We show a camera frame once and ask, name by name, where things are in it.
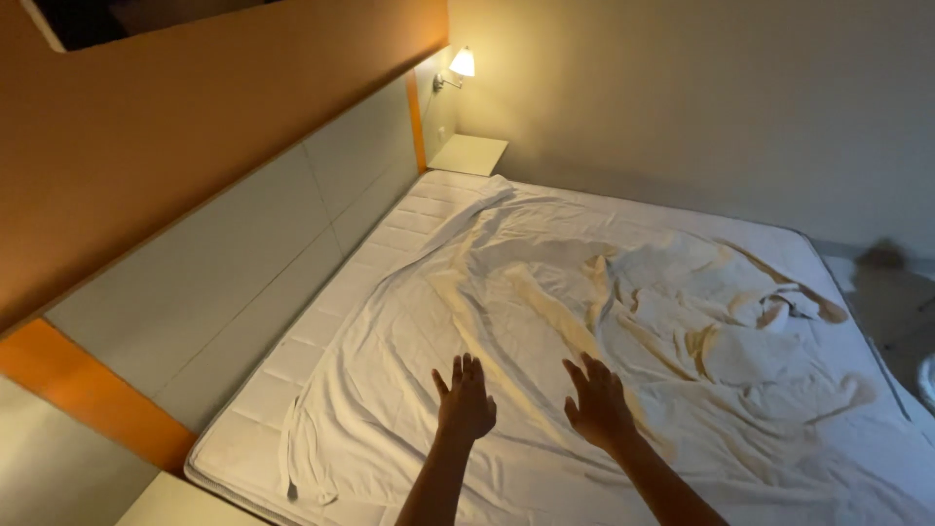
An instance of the white mattress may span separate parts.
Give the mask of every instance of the white mattress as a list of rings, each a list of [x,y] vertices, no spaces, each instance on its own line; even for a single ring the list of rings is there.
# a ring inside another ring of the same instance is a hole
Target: white mattress
[[[283,335],[237,396],[194,447],[185,472],[195,483],[279,524],[391,524],[398,510],[338,500],[316,510],[279,495],[279,447],[286,410],[314,370],[345,315],[378,280],[436,226],[474,198],[487,178],[433,171],[387,214],[341,271]],[[720,238],[782,265],[829,300],[843,298],[811,244],[797,232],[699,212],[516,183],[527,191],[560,196],[634,222]],[[863,373],[893,392],[854,320],[841,325],[794,319],[791,330],[812,340],[829,367]],[[895,392],[887,401],[900,411]]]

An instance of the human hand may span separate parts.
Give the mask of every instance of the human hand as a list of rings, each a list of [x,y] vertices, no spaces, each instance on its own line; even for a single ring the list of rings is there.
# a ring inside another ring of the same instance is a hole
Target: human hand
[[[494,428],[496,403],[487,396],[483,384],[481,361],[465,353],[464,359],[454,357],[452,388],[449,390],[438,371],[432,370],[432,379],[439,390],[439,430],[436,439],[444,437],[457,442],[473,444]]]
[[[617,373],[611,373],[599,359],[582,353],[587,376],[570,360],[562,364],[578,390],[578,405],[569,396],[565,398],[565,414],[572,429],[584,440],[611,452],[621,439],[636,433],[633,416],[626,407],[624,385]]]

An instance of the white headboard panel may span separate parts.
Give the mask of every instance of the white headboard panel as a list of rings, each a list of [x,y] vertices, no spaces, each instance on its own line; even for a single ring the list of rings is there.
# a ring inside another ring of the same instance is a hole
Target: white headboard panel
[[[200,432],[417,171],[398,79],[46,317]]]

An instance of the lampshade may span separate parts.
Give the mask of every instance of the lampshade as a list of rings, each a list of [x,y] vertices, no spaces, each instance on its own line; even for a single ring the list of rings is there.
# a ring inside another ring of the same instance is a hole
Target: lampshade
[[[474,51],[471,51],[468,46],[461,48],[461,51],[455,55],[452,64],[448,68],[457,73],[458,75],[464,75],[465,77],[474,76]]]

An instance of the tiled floor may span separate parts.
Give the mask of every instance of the tiled floor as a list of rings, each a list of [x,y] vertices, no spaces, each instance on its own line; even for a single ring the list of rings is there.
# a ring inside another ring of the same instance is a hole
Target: tiled floor
[[[935,275],[874,268],[842,257],[824,257],[864,333],[880,351],[893,376],[918,396],[917,370],[935,354]],[[935,442],[935,418],[921,404],[906,403],[913,422]]]

